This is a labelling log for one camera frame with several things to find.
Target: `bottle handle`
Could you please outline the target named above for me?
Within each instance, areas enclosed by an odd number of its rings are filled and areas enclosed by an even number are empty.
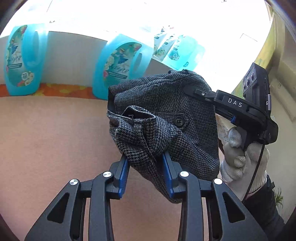
[[[142,77],[143,70],[149,65],[153,55],[153,49],[144,48],[143,46],[137,51],[131,63],[129,79]]]
[[[38,35],[38,50],[35,53],[34,37]],[[47,45],[48,31],[45,24],[29,24],[24,33],[22,41],[22,58],[28,68],[34,68],[42,62],[44,56],[41,54],[42,49]]]
[[[136,79],[141,68],[143,53],[142,47],[136,52],[130,67],[129,79]]]
[[[205,54],[205,48],[201,45],[197,46],[197,54],[196,57],[194,58],[195,62],[198,64],[199,61],[202,59],[202,57]]]

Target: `green plant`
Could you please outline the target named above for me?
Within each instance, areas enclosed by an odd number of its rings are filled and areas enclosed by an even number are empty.
[[[283,204],[282,204],[282,201],[283,201],[283,196],[281,195],[281,188],[278,188],[276,191],[273,189],[274,191],[274,197],[275,197],[275,200],[276,200],[276,207],[279,209],[280,207],[283,208]]]

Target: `window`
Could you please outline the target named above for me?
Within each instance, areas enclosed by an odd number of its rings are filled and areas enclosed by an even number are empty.
[[[143,27],[152,36],[174,26],[205,48],[194,70],[212,90],[231,93],[259,54],[271,27],[264,0],[28,0],[1,37],[14,25],[51,22],[50,31],[104,39],[106,31]]]

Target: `jacket button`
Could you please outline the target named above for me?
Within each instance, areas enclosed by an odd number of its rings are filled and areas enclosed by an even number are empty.
[[[182,116],[177,116],[175,119],[174,119],[174,124],[177,126],[177,127],[181,127],[184,125],[184,118]]]

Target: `blue detergent bottle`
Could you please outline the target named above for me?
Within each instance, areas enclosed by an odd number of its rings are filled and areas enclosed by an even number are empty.
[[[179,70],[188,61],[196,46],[197,41],[194,38],[184,36],[175,42],[162,63]]]
[[[4,79],[10,95],[29,95],[38,90],[47,36],[44,23],[13,28],[4,56]]]
[[[194,71],[198,63],[201,61],[204,53],[205,48],[198,44],[196,49],[192,52],[191,56],[189,57],[188,61],[179,70],[188,69]]]
[[[167,37],[166,40],[162,44],[160,44],[160,46],[158,47],[158,49],[154,54],[154,57],[160,62],[162,62],[163,59],[166,57],[166,55],[168,54],[168,52],[170,51],[174,43],[178,41],[181,37],[183,37],[181,35],[177,38],[175,34],[169,34],[167,36],[169,37]]]
[[[145,73],[153,55],[154,36],[135,33],[129,33],[129,36],[134,35],[133,38],[118,34],[103,48],[92,86],[97,98],[107,100],[109,86],[140,78]]]

